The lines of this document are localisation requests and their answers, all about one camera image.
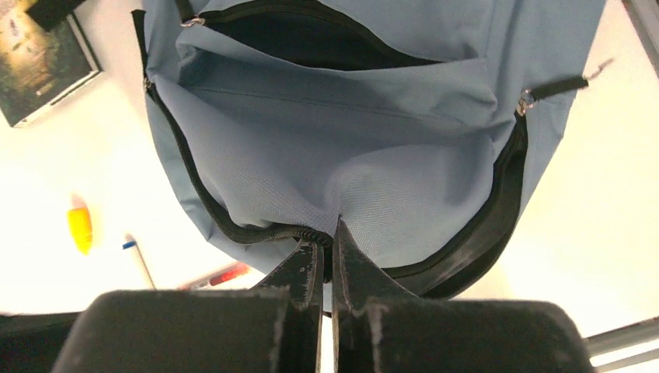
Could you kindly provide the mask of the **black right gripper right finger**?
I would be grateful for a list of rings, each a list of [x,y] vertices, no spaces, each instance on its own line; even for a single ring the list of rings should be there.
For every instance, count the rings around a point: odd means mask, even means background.
[[[332,248],[332,320],[335,372],[380,372],[382,316],[389,300],[417,296],[394,281],[357,246],[343,220]]]

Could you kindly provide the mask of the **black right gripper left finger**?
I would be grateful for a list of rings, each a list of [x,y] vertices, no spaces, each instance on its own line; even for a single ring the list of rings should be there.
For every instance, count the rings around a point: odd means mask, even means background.
[[[295,250],[255,289],[288,294],[284,318],[277,324],[277,372],[317,372],[323,316],[323,248],[300,240]]]

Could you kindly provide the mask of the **blue student backpack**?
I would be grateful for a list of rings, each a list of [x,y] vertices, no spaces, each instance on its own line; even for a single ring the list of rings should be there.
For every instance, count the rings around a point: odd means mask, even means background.
[[[148,122],[202,236],[274,269],[345,228],[408,291],[497,261],[563,138],[602,1],[145,1]]]

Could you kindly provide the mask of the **red clear pen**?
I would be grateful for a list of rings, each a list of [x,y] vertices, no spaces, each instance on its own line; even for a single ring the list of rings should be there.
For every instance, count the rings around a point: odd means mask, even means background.
[[[206,274],[196,280],[181,285],[178,287],[178,290],[196,291],[209,289],[244,276],[251,270],[252,267],[245,263],[234,262],[226,267],[222,267],[220,270]]]

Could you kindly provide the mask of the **white marker blue cap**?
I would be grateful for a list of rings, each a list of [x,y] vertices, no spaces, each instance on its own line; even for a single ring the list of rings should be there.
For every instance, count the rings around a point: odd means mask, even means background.
[[[141,278],[144,286],[148,289],[156,289],[155,283],[146,265],[145,259],[141,253],[137,240],[131,234],[124,236],[124,243],[122,244],[122,252],[129,256],[136,268],[139,277]]]

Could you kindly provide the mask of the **yellow highlighter cap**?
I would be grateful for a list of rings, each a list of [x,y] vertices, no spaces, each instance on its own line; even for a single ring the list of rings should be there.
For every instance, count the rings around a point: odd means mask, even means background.
[[[86,202],[76,193],[70,196],[70,209],[67,211],[68,229],[76,249],[88,255],[93,245],[92,217]]]

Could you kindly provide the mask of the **dark green forest book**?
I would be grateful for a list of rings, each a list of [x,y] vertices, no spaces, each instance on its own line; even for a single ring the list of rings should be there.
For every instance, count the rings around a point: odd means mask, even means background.
[[[1,3],[1,115],[36,120],[102,72],[75,15],[79,1]]]

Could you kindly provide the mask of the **right aluminium corner post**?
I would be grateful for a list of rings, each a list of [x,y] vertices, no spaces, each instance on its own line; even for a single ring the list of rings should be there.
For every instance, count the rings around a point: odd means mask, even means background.
[[[658,0],[622,0],[622,4],[658,75]]]

